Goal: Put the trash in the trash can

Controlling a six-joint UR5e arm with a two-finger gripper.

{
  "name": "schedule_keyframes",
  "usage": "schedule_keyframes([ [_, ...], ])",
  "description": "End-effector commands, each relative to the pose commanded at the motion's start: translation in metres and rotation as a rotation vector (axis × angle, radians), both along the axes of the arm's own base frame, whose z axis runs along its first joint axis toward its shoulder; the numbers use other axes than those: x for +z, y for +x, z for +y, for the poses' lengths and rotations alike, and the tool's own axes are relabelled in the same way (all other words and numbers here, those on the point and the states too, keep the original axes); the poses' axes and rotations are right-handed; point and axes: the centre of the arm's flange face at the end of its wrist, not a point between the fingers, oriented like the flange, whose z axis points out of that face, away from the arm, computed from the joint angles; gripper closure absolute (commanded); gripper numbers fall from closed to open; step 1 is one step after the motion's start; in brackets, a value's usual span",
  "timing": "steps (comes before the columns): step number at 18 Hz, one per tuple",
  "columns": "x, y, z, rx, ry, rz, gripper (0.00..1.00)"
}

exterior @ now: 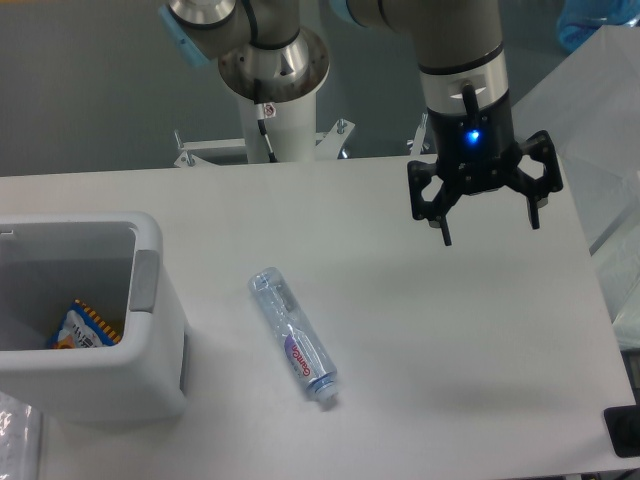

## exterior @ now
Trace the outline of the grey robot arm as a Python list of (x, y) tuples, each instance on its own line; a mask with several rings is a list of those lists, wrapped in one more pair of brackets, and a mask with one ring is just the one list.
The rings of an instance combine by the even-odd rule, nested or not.
[[(509, 188), (526, 198), (529, 221), (563, 180), (546, 131), (518, 141), (513, 130), (499, 8), (494, 1), (335, 1), (332, 10), (362, 28), (408, 37), (436, 149), (412, 160), (407, 177), (412, 216), (442, 233), (464, 196)], [(216, 62), (246, 118), (253, 163), (308, 158), (315, 112), (293, 119), (287, 108), (315, 96), (329, 71), (328, 51), (300, 21), (296, 1), (166, 1), (159, 15), (183, 58)]]

